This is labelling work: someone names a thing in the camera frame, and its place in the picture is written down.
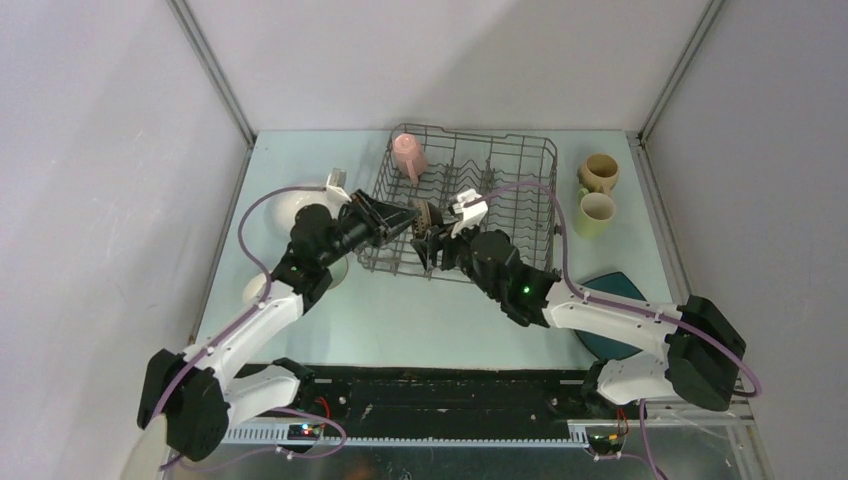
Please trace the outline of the white ceramic plate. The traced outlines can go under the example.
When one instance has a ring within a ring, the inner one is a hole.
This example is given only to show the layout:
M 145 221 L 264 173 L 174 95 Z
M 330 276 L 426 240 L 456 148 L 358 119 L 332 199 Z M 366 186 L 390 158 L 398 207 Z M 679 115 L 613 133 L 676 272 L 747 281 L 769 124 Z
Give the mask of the white ceramic plate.
M 330 187 L 320 191 L 291 191 L 276 195 L 270 200 L 266 210 L 266 220 L 271 230 L 278 236 L 286 237 L 295 224 L 296 214 L 312 204 L 326 207 L 332 218 L 337 218 L 341 206 L 350 196 L 340 187 Z

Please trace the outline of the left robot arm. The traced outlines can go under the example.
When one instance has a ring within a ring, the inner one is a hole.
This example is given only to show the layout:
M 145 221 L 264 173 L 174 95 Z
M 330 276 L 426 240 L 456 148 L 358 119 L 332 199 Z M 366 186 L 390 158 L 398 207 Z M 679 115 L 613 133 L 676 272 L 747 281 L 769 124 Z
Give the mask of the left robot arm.
M 203 342 L 180 353 L 162 349 L 146 368 L 137 413 L 145 429 L 165 422 L 165 443 L 200 461 L 228 429 L 282 407 L 304 416 L 316 403 L 308 373 L 291 361 L 274 363 L 249 376 L 241 369 L 276 334 L 308 313 L 329 289 L 330 267 L 363 247 L 382 247 L 420 217 L 415 207 L 375 200 L 361 190 L 331 213 L 323 204 L 301 207 L 290 241 L 274 269 L 260 269 L 265 283 L 238 317 Z

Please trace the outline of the teal square plate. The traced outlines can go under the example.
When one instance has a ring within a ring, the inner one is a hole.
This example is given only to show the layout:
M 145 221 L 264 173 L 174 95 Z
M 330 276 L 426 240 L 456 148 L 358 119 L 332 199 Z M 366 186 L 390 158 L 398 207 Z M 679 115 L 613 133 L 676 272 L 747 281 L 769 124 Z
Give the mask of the teal square plate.
M 614 294 L 633 300 L 644 300 L 630 278 L 621 271 L 614 271 L 584 281 L 582 285 L 601 293 Z M 620 325 L 622 317 L 612 319 L 596 319 L 591 328 L 580 328 L 574 331 L 578 340 L 597 359 L 624 360 L 642 352 L 641 348 L 627 342 L 627 324 Z

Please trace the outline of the brown patterned bowl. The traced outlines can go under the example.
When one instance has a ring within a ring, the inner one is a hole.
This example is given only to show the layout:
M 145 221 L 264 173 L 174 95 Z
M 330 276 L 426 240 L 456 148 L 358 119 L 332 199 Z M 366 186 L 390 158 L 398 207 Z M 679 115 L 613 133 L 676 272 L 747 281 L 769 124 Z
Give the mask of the brown patterned bowl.
M 431 228 L 441 228 L 445 225 L 442 212 L 431 202 L 415 199 L 412 206 L 419 211 L 419 216 L 411 225 L 414 239 L 423 239 Z

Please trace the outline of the pink ceramic mug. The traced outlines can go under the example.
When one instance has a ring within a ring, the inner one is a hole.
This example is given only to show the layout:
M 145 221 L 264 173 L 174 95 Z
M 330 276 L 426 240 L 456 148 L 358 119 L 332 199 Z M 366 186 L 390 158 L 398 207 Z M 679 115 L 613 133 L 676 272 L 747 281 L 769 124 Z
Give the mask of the pink ceramic mug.
M 429 166 L 418 138 L 410 133 L 398 135 L 392 142 L 392 153 L 397 169 L 417 186 Z

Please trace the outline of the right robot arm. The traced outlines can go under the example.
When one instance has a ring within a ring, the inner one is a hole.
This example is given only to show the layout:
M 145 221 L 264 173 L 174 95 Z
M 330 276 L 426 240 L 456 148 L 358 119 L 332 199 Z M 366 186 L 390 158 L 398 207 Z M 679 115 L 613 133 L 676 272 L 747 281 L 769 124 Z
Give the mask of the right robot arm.
M 414 228 L 411 244 L 426 269 L 458 269 L 523 327 L 588 332 L 638 349 L 592 365 L 581 392 L 591 416 L 674 396 L 705 410 L 729 408 L 746 343 L 711 300 L 692 295 L 683 305 L 650 305 L 571 290 L 556 274 L 525 264 L 503 231 L 451 230 Z

